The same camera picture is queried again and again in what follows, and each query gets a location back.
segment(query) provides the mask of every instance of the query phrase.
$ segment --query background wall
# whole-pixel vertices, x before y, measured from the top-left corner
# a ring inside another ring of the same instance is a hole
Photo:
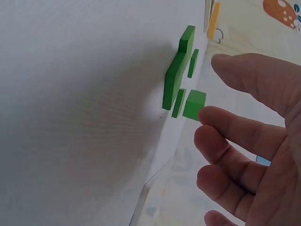
[[[1,225],[129,223],[153,156],[181,134],[161,109],[164,76],[187,25],[206,45],[204,5],[1,1]]]

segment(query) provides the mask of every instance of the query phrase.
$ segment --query cartoon print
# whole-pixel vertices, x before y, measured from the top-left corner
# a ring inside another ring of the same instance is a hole
[[[294,4],[292,7],[285,0],[264,0],[263,9],[271,17],[300,32],[301,16],[297,15],[300,11],[299,5]]]

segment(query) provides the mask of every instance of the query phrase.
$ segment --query green rectangular block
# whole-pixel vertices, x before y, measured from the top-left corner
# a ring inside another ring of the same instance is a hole
[[[183,53],[188,53],[189,55],[192,52],[192,46],[193,46],[193,40],[194,40],[194,34],[195,34],[196,27],[189,25],[184,34],[182,35],[179,43],[179,50]]]
[[[205,106],[205,102],[206,93],[191,90],[184,107],[183,116],[198,121],[198,112]]]
[[[191,56],[194,34],[195,27],[189,25],[180,39],[178,52],[165,74],[163,109],[171,109],[179,91],[183,73]]]
[[[199,52],[199,50],[195,49],[193,51],[193,54],[190,59],[190,65],[189,65],[189,71],[188,71],[188,78],[190,78],[190,79],[192,78],[194,70],[196,69],[197,60],[198,60],[198,52]]]
[[[179,90],[177,99],[175,100],[174,110],[171,117],[177,118],[179,116],[184,102],[185,94],[186,94],[186,89]]]

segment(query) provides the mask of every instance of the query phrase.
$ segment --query hand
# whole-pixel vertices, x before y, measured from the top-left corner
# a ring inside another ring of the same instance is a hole
[[[198,187],[246,226],[301,225],[301,67],[258,54],[215,55],[212,67],[231,88],[250,93],[285,118],[285,128],[216,107],[199,113],[195,145],[209,161]],[[269,161],[253,162],[230,140]],[[207,226],[234,226],[217,211]]]

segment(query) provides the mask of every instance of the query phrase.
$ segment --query yellow block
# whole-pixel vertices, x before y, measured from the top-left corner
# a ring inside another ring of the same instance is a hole
[[[215,29],[217,25],[217,20],[218,20],[218,14],[220,13],[220,7],[221,4],[219,2],[216,2],[214,4],[214,9],[211,15],[210,23],[209,23],[209,29],[207,33],[207,38],[210,40],[213,40],[214,35],[215,35]]]

